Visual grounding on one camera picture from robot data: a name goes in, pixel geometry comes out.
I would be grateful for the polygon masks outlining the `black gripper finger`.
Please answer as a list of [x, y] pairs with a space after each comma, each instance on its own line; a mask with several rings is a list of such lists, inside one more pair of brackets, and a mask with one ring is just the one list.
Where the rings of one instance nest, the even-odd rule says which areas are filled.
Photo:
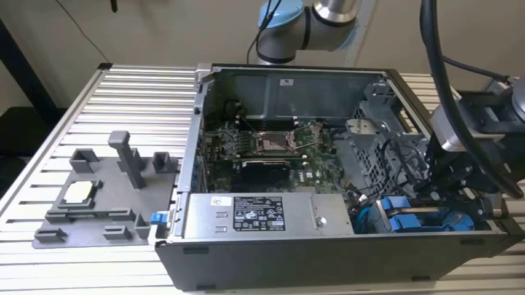
[[429, 147], [425, 161], [429, 169], [426, 178], [418, 182], [418, 197], [458, 197], [462, 182], [473, 173], [470, 154]]
[[466, 213], [474, 221], [501, 219], [503, 218], [502, 194], [481, 194], [474, 199], [461, 197], [454, 200], [454, 208]]

